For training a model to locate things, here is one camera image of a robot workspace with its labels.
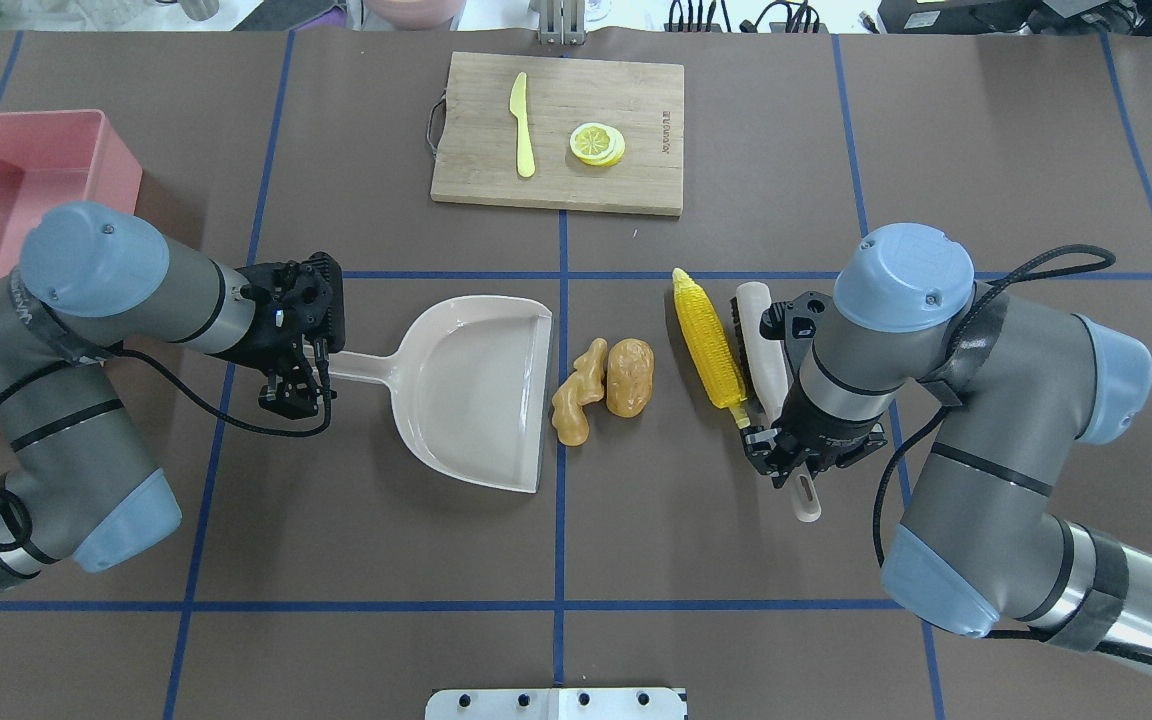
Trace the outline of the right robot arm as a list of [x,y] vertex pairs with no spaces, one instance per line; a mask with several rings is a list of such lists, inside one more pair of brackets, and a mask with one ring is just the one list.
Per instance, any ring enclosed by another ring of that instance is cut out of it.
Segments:
[[893,450],[872,511],[884,593],[943,632],[1098,653],[1152,675],[1152,555],[1049,511],[1075,445],[1107,445],[1152,389],[1152,356],[1085,314],[1011,287],[1111,268],[1068,243],[982,282],[945,232],[888,223],[831,293],[732,300],[742,364],[781,363],[770,423],[742,433],[781,487],[887,445],[882,415],[915,384],[938,410]]

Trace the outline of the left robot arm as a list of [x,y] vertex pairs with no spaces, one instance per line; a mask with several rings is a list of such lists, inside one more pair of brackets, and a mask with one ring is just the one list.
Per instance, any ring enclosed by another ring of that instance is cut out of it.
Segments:
[[106,374],[129,338],[253,369],[265,410],[328,427],[343,314],[329,253],[236,270],[99,202],[46,211],[0,279],[0,593],[65,560],[108,570],[179,528]]

